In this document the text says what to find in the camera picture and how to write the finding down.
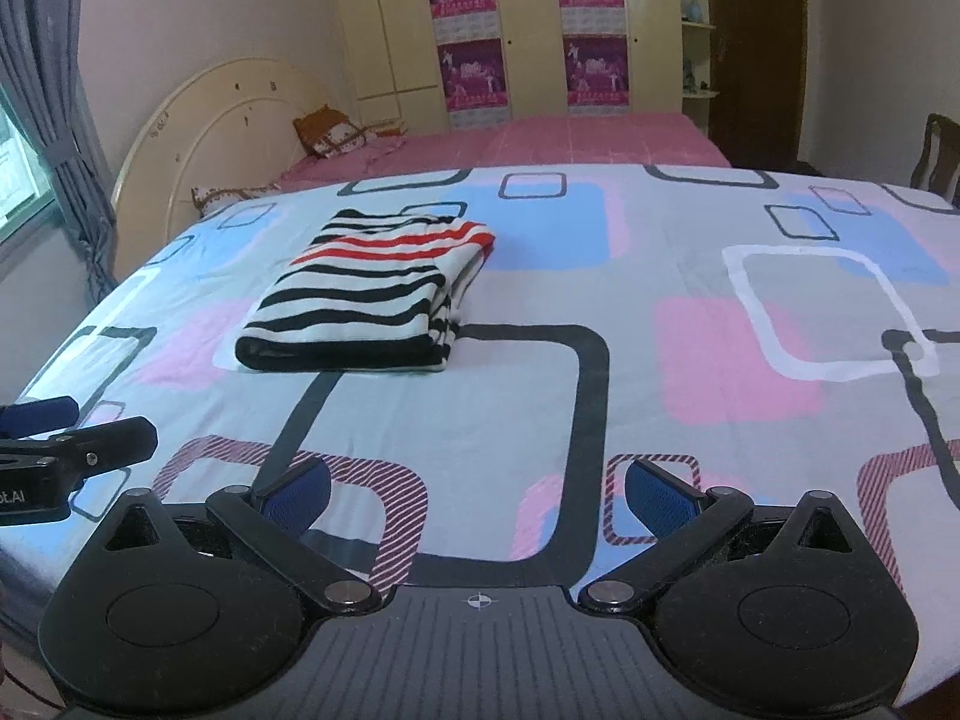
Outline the striped black white red sweater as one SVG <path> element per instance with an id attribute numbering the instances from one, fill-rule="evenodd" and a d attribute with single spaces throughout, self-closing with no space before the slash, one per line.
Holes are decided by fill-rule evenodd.
<path id="1" fill-rule="evenodd" d="M 494 232 L 459 216 L 335 213 L 239 330 L 260 372 L 441 371 Z"/>

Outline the patterned grey bed sheet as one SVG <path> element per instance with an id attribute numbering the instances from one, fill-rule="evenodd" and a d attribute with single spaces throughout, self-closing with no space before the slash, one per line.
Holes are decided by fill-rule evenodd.
<path id="1" fill-rule="evenodd" d="M 267 374 L 235 344 L 335 213 L 454 216 L 493 252 L 441 372 Z M 153 245 L 26 397 L 143 416 L 158 449 L 2 535 L 21 644 L 130 488 L 199 502 L 324 458 L 308 543 L 378 589 L 586 582 L 640 554 L 625 473 L 843 500 L 918 619 L 905 684 L 958 670 L 958 213 L 918 188 L 682 166 L 514 166 L 241 202 Z"/>

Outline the window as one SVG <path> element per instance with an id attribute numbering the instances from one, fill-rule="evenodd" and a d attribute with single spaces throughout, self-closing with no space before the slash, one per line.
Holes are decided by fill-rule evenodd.
<path id="1" fill-rule="evenodd" d="M 0 121 L 0 234 L 3 244 L 8 244 L 50 210 L 55 193 L 49 171 L 23 133 L 7 93 L 2 93 Z"/>

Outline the grey blue curtain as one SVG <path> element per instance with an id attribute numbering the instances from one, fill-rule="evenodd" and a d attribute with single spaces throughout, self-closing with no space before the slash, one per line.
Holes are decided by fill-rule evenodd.
<path id="1" fill-rule="evenodd" d="M 116 288 L 116 213 L 83 122 L 78 67 L 82 0 L 2 0 L 2 89 L 47 169 L 93 301 Z"/>

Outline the cream wooden headboard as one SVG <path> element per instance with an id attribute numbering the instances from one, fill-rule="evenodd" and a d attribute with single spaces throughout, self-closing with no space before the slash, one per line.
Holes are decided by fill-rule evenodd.
<path id="1" fill-rule="evenodd" d="M 293 122 L 332 101 L 311 73 L 277 59 L 213 65 L 169 94 L 117 174 L 114 277 L 123 280 L 200 220 L 195 187 L 265 185 L 306 156 Z"/>

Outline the pink bed sheet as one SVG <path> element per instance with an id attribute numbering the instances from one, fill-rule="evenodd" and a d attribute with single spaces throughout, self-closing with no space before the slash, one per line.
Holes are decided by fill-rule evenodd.
<path id="1" fill-rule="evenodd" d="M 675 112 L 530 117 L 475 130 L 381 137 L 345 156 L 306 156 L 275 184 L 296 192 L 444 169 L 554 164 L 726 167 L 729 160 L 688 117 Z"/>

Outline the orange patterned pillow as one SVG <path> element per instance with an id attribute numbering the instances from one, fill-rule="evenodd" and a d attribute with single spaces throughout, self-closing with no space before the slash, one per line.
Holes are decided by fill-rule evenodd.
<path id="1" fill-rule="evenodd" d="M 293 127 L 304 151 L 324 160 L 352 153 L 382 138 L 400 138 L 407 133 L 398 122 L 357 124 L 345 112 L 331 106 L 322 106 L 295 119 Z"/>

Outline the dark wooden chair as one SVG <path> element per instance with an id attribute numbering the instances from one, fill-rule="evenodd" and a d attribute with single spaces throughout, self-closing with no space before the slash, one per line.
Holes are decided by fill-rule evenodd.
<path id="1" fill-rule="evenodd" d="M 960 171 L 960 125 L 931 112 L 924 127 L 923 148 L 910 177 L 911 188 L 939 195 L 957 208 Z"/>

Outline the purple poster lower right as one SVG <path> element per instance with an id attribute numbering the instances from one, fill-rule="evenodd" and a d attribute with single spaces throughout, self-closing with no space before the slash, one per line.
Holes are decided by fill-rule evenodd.
<path id="1" fill-rule="evenodd" d="M 630 54 L 621 34 L 565 36 L 566 104 L 571 115 L 630 110 Z"/>

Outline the purple poster lower left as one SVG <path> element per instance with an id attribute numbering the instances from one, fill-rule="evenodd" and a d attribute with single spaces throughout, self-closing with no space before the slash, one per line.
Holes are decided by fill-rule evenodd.
<path id="1" fill-rule="evenodd" d="M 496 127 L 511 119 L 500 37 L 443 44 L 438 59 L 452 130 Z"/>

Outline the cream yellow wardrobe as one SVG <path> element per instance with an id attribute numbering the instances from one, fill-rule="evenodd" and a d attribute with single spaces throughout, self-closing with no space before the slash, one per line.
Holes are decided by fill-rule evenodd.
<path id="1" fill-rule="evenodd" d="M 558 0 L 496 0 L 511 119 L 569 114 Z M 347 73 L 366 124 L 452 130 L 428 0 L 335 0 Z M 626 0 L 628 112 L 682 107 L 679 0 Z"/>

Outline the dark brown door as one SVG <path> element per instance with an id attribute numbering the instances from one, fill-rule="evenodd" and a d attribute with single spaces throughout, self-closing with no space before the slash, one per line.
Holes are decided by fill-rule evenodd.
<path id="1" fill-rule="evenodd" d="M 737 167 L 793 169 L 807 70 L 807 0 L 709 0 L 709 138 Z"/>

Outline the cream corner shelf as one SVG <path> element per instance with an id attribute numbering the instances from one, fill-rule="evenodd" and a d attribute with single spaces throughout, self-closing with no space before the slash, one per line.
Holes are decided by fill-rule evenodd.
<path id="1" fill-rule="evenodd" d="M 679 0 L 682 35 L 682 112 L 703 135 L 709 133 L 711 103 L 718 97 L 713 70 L 711 0 Z"/>

